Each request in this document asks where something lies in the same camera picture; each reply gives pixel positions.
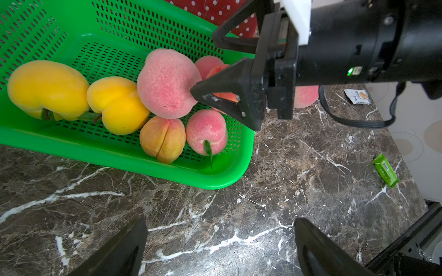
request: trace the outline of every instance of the marble countertop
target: marble countertop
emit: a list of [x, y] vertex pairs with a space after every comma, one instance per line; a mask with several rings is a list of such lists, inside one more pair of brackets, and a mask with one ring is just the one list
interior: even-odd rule
[[[328, 86], [331, 110], [381, 119]], [[395, 188], [371, 164], [383, 153]], [[306, 217], [365, 264], [427, 208], [389, 132], [349, 128], [319, 102], [294, 119], [267, 113], [250, 166], [215, 191], [0, 146], [0, 274], [67, 275], [138, 215], [144, 275], [302, 275], [293, 222]]]

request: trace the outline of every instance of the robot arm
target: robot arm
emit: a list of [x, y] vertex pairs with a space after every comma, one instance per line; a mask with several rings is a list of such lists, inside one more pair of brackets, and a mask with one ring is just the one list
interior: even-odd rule
[[[254, 12], [259, 39], [225, 36]], [[295, 27], [289, 15], [279, 3], [249, 0], [223, 23], [213, 33], [216, 47], [255, 58], [196, 84], [191, 89], [195, 99], [260, 130], [266, 106], [277, 109], [279, 119], [292, 119], [295, 86], [397, 81], [399, 96], [404, 83], [412, 81], [421, 83], [431, 99], [442, 96], [442, 0], [349, 0], [315, 8], [306, 45], [304, 30], [298, 32], [300, 24]], [[235, 93], [239, 102], [215, 92]], [[329, 112], [321, 88], [320, 101]], [[395, 107], [396, 99], [386, 122], [332, 117], [350, 126], [380, 128], [394, 122]]]

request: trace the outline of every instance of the pink peach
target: pink peach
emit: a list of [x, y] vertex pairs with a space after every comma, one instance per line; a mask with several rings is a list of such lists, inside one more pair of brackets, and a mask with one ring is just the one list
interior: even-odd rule
[[190, 89], [201, 81], [195, 64], [171, 49], [156, 49], [138, 76], [138, 95], [152, 113], [165, 119], [186, 116], [197, 101]]
[[[210, 78], [211, 76], [217, 74], [219, 71], [223, 70], [224, 68], [228, 67], [227, 64], [223, 64], [221, 66], [217, 66], [215, 68], [213, 68], [208, 74], [207, 74], [207, 78]], [[238, 99], [236, 98], [236, 94], [233, 94], [232, 92], [223, 92], [223, 93], [213, 93], [214, 96], [217, 96], [219, 98], [223, 98], [226, 100], [229, 100], [231, 102], [238, 102]], [[224, 112], [222, 112], [219, 109], [216, 109], [214, 107], [212, 107], [213, 110], [218, 111], [220, 113], [225, 114]]]
[[198, 68], [198, 71], [201, 74], [201, 79], [203, 80], [209, 77], [208, 74], [213, 68], [221, 65], [224, 65], [224, 62], [214, 56], [204, 56], [195, 62], [195, 66]]
[[298, 86], [295, 90], [294, 108], [311, 106], [319, 98], [319, 86]]
[[210, 142], [213, 155], [220, 153], [229, 138], [224, 117], [211, 109], [195, 112], [187, 122], [186, 138], [189, 146], [201, 155], [208, 156], [204, 151], [205, 140]]

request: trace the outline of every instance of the green leaf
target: green leaf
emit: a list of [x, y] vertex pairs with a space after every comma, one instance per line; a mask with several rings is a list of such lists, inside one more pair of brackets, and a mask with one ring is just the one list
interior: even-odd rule
[[212, 146], [210, 145], [210, 142], [207, 140], [204, 140], [203, 143], [204, 151], [210, 156], [210, 168], [213, 169], [213, 152], [212, 152]]
[[101, 113], [85, 112], [78, 117], [78, 120], [98, 123], [101, 120]]
[[54, 113], [46, 108], [42, 109], [42, 120], [44, 121], [55, 121]]

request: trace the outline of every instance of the orange peach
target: orange peach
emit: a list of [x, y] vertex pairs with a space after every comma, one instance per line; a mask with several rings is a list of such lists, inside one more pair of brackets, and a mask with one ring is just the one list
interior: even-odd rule
[[298, 86], [295, 89], [294, 108], [311, 106], [319, 98], [319, 86]]
[[179, 119], [150, 119], [140, 131], [144, 152], [164, 164], [171, 164], [183, 152], [186, 130]]
[[187, 123], [186, 138], [189, 146], [201, 155], [208, 156], [204, 151], [206, 140], [210, 142], [213, 155], [220, 153], [229, 138], [224, 117], [210, 109], [195, 112]]
[[196, 68], [198, 68], [202, 80], [205, 80], [209, 77], [208, 74], [213, 68], [222, 65], [224, 65], [224, 62], [214, 56], [204, 56], [195, 62], [195, 66]]
[[[211, 76], [215, 75], [216, 73], [218, 73], [219, 71], [221, 71], [222, 69], [228, 67], [227, 64], [223, 64], [221, 66], [217, 66], [215, 68], [213, 68], [208, 74], [207, 74], [207, 78], [210, 78]], [[214, 93], [214, 96], [217, 96], [219, 98], [223, 98], [232, 102], [238, 102], [238, 99], [236, 98], [236, 94], [233, 94], [231, 92], [224, 92], [224, 93]], [[222, 112], [219, 109], [213, 108], [213, 110], [221, 112], [223, 114], [225, 114], [224, 112]]]
[[186, 116], [197, 103], [190, 89], [201, 76], [185, 55], [156, 49], [146, 58], [138, 76], [138, 95], [152, 113], [166, 119]]

